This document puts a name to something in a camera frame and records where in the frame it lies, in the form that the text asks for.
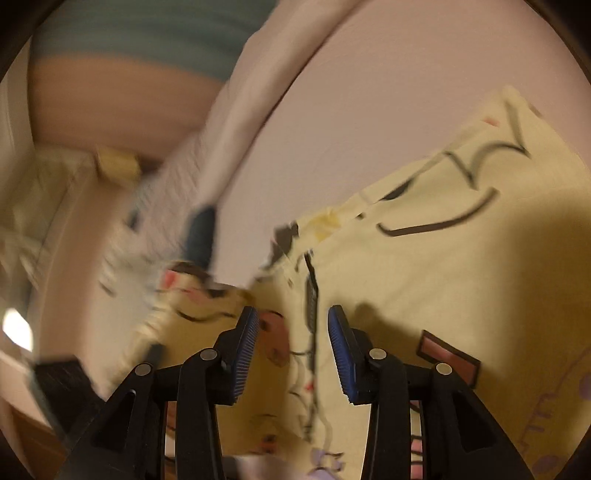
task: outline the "yellow patterned fabric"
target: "yellow patterned fabric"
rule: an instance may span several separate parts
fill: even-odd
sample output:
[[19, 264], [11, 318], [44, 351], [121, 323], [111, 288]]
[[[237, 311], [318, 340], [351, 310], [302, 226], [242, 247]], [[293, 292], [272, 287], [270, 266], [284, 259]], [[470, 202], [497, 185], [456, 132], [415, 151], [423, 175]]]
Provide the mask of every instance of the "yellow patterned fabric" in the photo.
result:
[[476, 394], [554, 478], [591, 423], [590, 180], [506, 87], [444, 149], [279, 230], [251, 293], [284, 315], [291, 358], [273, 381], [253, 365], [241, 400], [259, 399], [278, 455], [311, 478], [360, 477], [369, 407], [343, 395], [327, 335], [341, 304], [406, 363], [430, 366], [424, 330], [480, 361]]
[[112, 375], [114, 385], [141, 363], [155, 343], [164, 347], [159, 367], [171, 367], [213, 346], [220, 332], [236, 326], [252, 297], [246, 290], [211, 283], [207, 273], [189, 262], [176, 262], [165, 270], [151, 314], [136, 328]]

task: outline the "black line pattern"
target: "black line pattern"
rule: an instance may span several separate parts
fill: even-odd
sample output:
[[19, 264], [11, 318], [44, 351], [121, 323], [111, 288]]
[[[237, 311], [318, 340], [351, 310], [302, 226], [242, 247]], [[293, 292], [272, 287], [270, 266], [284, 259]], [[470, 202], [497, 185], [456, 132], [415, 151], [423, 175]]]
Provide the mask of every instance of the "black line pattern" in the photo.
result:
[[201, 267], [192, 264], [191, 262], [182, 261], [175, 263], [169, 270], [176, 273], [188, 273], [194, 277], [197, 277], [201, 283], [205, 283], [209, 280], [209, 274]]
[[[306, 409], [306, 415], [299, 417], [300, 427], [303, 433], [304, 440], [306, 442], [312, 442], [312, 435], [318, 419], [324, 426], [324, 442], [323, 450], [327, 455], [333, 455], [329, 452], [330, 444], [332, 443], [332, 426], [328, 419], [324, 415], [324, 410], [320, 404], [318, 393], [317, 393], [317, 332], [318, 332], [318, 295], [319, 288], [316, 281], [316, 273], [311, 262], [312, 252], [306, 252], [303, 255], [304, 262], [308, 268], [308, 278], [306, 280], [306, 328], [310, 332], [309, 346], [305, 351], [294, 352], [290, 351], [290, 355], [296, 362], [297, 365], [297, 377], [294, 384], [289, 388], [288, 393], [293, 397], [297, 398], [302, 406]], [[302, 357], [306, 357], [305, 363], [302, 361]], [[312, 396], [311, 402], [307, 402], [306, 399], [300, 394], [302, 388], [304, 388], [304, 372], [308, 370], [311, 376], [310, 381], [310, 392]]]
[[197, 318], [197, 317], [191, 317], [190, 315], [187, 315], [186, 313], [181, 312], [180, 310], [175, 310], [174, 311], [179, 317], [184, 318], [185, 320], [188, 320], [189, 322], [194, 322], [194, 323], [206, 323], [206, 322], [211, 322], [213, 320], [219, 320], [220, 317], [227, 317], [227, 318], [236, 318], [236, 315], [234, 315], [233, 313], [228, 313], [228, 312], [216, 312], [216, 313], [212, 313], [210, 315], [207, 315], [205, 317], [201, 317], [201, 318]]
[[387, 230], [381, 223], [378, 223], [377, 227], [384, 235], [391, 237], [412, 235], [413, 233], [426, 233], [435, 232], [437, 230], [444, 230], [446, 228], [450, 228], [452, 226], [459, 225], [460, 223], [468, 221], [470, 218], [477, 215], [481, 210], [487, 207], [497, 197], [498, 194], [499, 191], [497, 189], [490, 188], [485, 197], [474, 208], [458, 217], [452, 218], [450, 220], [445, 220], [443, 222], [428, 223], [426, 225], [408, 226], [405, 228], [397, 228], [394, 230]]
[[[494, 152], [498, 150], [509, 149], [521, 153], [527, 158], [531, 158], [529, 151], [524, 146], [523, 133], [521, 131], [521, 125], [519, 123], [517, 109], [509, 102], [505, 102], [505, 110], [507, 113], [507, 119], [509, 122], [509, 126], [511, 127], [511, 132], [513, 133], [513, 139], [515, 143], [509, 143], [504, 141], [495, 141], [487, 143], [480, 147], [480, 149], [478, 149], [477, 152], [474, 153], [469, 166], [467, 166], [467, 164], [464, 161], [462, 161], [462, 159], [456, 153], [449, 150], [444, 150], [439, 155], [436, 155], [427, 164], [423, 165], [422, 168], [416, 171], [408, 180], [400, 184], [398, 187], [396, 187], [394, 190], [392, 190], [390, 193], [384, 196], [381, 200], [394, 200], [396, 198], [399, 198], [409, 190], [409, 188], [413, 185], [415, 180], [417, 180], [423, 173], [433, 168], [435, 165], [437, 165], [445, 158], [448, 158], [453, 163], [453, 165], [460, 171], [462, 176], [466, 179], [468, 186], [473, 190], [479, 190], [478, 178], [480, 170], [482, 169], [485, 160], [489, 158]], [[397, 229], [388, 229], [381, 223], [378, 223], [376, 227], [380, 232], [389, 237], [444, 230], [446, 228], [450, 228], [452, 226], [456, 226], [470, 220], [472, 217], [483, 211], [485, 207], [491, 204], [491, 202], [493, 202], [498, 195], [499, 191], [491, 187], [488, 190], [485, 197], [482, 200], [480, 200], [480, 202], [477, 203], [473, 208], [471, 208], [471, 210], [449, 220], [444, 220], [436, 223], [429, 223], [427, 225], [417, 225]]]

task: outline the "blue fabric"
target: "blue fabric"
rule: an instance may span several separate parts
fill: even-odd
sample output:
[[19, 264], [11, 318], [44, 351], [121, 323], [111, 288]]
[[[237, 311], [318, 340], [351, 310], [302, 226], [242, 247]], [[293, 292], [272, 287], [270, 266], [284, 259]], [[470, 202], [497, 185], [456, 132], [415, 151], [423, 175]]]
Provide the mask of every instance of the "blue fabric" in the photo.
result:
[[34, 57], [121, 54], [225, 81], [276, 0], [66, 0], [37, 30]]

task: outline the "pink rectangle print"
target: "pink rectangle print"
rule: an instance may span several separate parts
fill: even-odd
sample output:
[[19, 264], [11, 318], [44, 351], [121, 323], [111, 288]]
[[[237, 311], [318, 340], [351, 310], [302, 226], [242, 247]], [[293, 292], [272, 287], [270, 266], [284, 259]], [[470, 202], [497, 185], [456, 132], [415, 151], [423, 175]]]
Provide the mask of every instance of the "pink rectangle print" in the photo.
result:
[[458, 350], [426, 330], [423, 331], [417, 355], [434, 364], [447, 363], [470, 387], [476, 386], [480, 360]]

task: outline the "bright light spot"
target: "bright light spot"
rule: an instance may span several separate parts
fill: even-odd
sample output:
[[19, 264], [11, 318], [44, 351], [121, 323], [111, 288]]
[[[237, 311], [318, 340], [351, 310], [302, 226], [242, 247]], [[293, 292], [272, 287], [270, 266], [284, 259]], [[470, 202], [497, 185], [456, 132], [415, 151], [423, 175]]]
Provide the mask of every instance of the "bright light spot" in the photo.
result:
[[33, 351], [33, 332], [31, 326], [15, 309], [8, 309], [4, 313], [2, 330], [19, 347]]

